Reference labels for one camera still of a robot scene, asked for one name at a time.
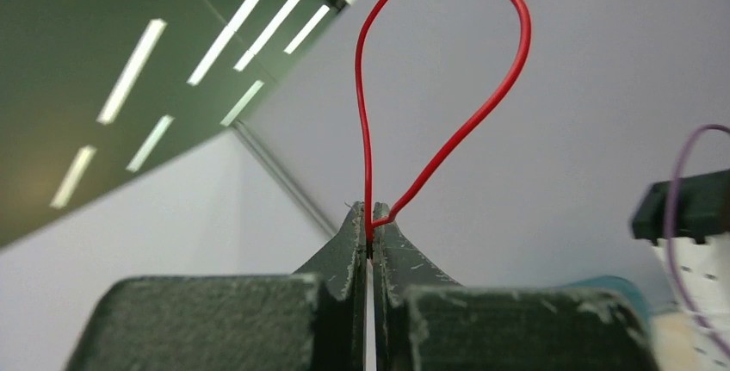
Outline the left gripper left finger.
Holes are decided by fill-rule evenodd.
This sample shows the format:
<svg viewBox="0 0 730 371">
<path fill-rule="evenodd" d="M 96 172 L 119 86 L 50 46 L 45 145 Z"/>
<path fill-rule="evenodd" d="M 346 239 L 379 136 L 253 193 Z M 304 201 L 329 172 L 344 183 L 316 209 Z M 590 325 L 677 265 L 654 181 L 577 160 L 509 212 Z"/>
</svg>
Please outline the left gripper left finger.
<svg viewBox="0 0 730 371">
<path fill-rule="evenodd" d="M 296 270 L 319 281 L 311 370 L 365 368 L 368 263 L 362 219 L 363 205 L 356 202 L 337 234 Z"/>
</svg>

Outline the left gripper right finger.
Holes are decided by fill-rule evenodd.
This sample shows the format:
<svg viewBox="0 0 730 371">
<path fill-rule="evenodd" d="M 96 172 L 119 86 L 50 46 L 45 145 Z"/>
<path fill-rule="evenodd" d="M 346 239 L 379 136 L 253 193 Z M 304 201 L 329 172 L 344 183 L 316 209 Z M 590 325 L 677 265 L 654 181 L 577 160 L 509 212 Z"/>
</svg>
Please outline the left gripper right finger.
<svg viewBox="0 0 730 371">
<path fill-rule="evenodd" d="M 374 335 L 378 370 L 420 370 L 431 316 L 418 303 L 434 287 L 457 286 L 390 222 L 374 229 Z"/>
</svg>

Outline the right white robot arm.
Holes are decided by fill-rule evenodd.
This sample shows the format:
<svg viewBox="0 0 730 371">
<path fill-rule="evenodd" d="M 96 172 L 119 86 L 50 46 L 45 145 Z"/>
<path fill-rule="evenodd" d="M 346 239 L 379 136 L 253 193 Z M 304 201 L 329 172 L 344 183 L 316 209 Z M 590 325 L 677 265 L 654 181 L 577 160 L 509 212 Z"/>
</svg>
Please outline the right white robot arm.
<svg viewBox="0 0 730 371">
<path fill-rule="evenodd" d="M 669 183 L 651 184 L 630 221 L 633 237 L 651 244 L 686 318 L 698 370 L 728 370 L 729 171 L 687 176 L 679 183 L 675 232 L 664 235 Z"/>
</svg>

